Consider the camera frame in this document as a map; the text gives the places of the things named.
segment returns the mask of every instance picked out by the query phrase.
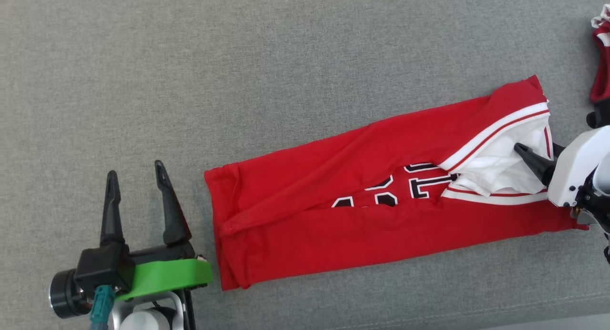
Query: robotic arm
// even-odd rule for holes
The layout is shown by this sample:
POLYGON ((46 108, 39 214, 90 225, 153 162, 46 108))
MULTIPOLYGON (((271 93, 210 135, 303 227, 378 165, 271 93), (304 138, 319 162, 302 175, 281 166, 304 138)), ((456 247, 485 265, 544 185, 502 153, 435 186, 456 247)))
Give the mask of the robotic arm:
MULTIPOLYGON (((549 200, 558 207, 571 207, 580 224, 598 223, 606 238, 610 234, 610 126, 582 133, 563 148, 553 144, 555 160, 535 154, 517 143, 514 150, 529 169, 548 187, 549 200)), ((604 255, 610 263, 610 245, 604 255)))

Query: red jersey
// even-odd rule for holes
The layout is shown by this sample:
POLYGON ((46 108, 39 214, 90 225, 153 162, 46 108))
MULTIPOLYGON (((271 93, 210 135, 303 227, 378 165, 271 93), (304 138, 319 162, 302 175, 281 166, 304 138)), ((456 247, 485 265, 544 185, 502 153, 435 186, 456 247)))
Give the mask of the red jersey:
POLYGON ((223 290, 586 229, 513 153, 552 157, 538 79, 205 172, 223 290))

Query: red fabric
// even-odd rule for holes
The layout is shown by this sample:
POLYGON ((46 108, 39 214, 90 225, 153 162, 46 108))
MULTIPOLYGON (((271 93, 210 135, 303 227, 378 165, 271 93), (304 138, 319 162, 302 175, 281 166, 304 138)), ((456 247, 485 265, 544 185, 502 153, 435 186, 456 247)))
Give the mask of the red fabric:
POLYGON ((589 96, 592 102, 610 98, 610 44, 604 46, 600 36, 607 38, 606 41, 610 43, 610 21, 602 23, 593 31, 593 40, 600 49, 600 65, 589 96))
MULTIPOLYGON (((439 165, 502 117, 545 101, 534 76, 491 96, 388 118, 205 172, 222 289, 586 228, 546 200, 479 204, 441 197, 446 184, 423 187, 429 198, 422 199, 394 184, 394 207, 358 192, 404 166, 439 165), (355 196, 355 207, 331 207, 349 195, 355 196)), ((443 175, 447 172, 440 169, 416 174, 422 179, 443 175)))

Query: basketball jersey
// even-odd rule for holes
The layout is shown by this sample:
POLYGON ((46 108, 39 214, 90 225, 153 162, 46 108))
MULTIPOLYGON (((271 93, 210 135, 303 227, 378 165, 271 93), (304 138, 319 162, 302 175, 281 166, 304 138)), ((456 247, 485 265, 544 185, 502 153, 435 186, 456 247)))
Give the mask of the basketball jersey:
POLYGON ((552 157, 538 79, 205 172, 223 290, 582 229, 513 146, 552 157))

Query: stitched seam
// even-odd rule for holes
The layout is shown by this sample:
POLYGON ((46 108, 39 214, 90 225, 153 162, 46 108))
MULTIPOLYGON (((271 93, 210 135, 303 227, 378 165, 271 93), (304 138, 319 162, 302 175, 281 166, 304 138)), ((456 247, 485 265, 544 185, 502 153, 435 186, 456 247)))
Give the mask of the stitched seam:
POLYGON ((544 306, 549 306, 549 305, 569 304, 570 302, 577 302, 577 301, 584 301, 584 300, 595 300, 595 299, 602 299, 602 298, 610 298, 610 295, 603 295, 601 297, 584 298, 584 299, 581 299, 581 300, 566 300, 566 301, 555 302, 553 304, 534 305, 534 306, 528 306, 527 308, 514 309, 514 310, 502 310, 502 311, 495 311, 495 312, 479 313, 477 315, 464 315, 464 316, 459 316, 459 317, 448 317, 448 318, 444 318, 444 319, 434 319, 434 320, 428 320, 428 321, 426 321, 426 320, 410 321, 408 323, 384 325, 384 326, 378 326, 376 328, 367 328, 367 330, 395 328, 397 326, 403 326, 403 325, 409 325, 409 324, 418 324, 418 323, 425 323, 425 322, 433 322, 433 321, 455 320, 455 319, 461 319, 461 318, 475 317, 475 316, 479 316, 479 315, 495 315, 495 314, 498 314, 498 313, 512 312, 512 311, 517 311, 517 310, 521 311, 521 310, 542 308, 544 306))
POLYGON ((555 298, 555 299, 548 299, 548 300, 525 302, 525 303, 522 303, 522 304, 515 304, 515 305, 509 305, 509 306, 499 306, 498 308, 479 309, 479 310, 463 311, 463 312, 452 312, 452 313, 444 313, 442 315, 431 315, 431 316, 425 316, 425 317, 412 317, 412 318, 408 318, 408 319, 380 321, 380 322, 377 322, 377 323, 358 324, 358 325, 350 325, 350 326, 339 326, 338 328, 329 328, 329 329, 326 329, 326 330, 342 330, 342 329, 360 328, 360 327, 363 327, 363 326, 371 326, 371 325, 379 325, 379 324, 389 324, 389 323, 396 323, 396 322, 399 322, 399 321, 408 321, 408 320, 427 320, 427 319, 434 319, 434 318, 446 318, 446 317, 455 316, 455 315, 464 315, 466 313, 487 312, 487 311, 495 311, 495 310, 501 310, 501 309, 518 308, 520 306, 542 304, 543 302, 558 301, 558 300, 569 300, 569 299, 572 299, 572 298, 580 298, 580 297, 591 297, 591 296, 594 296, 594 295, 607 295, 609 293, 610 292, 604 291, 604 292, 598 292, 598 293, 573 295, 571 297, 562 297, 562 298, 555 298))

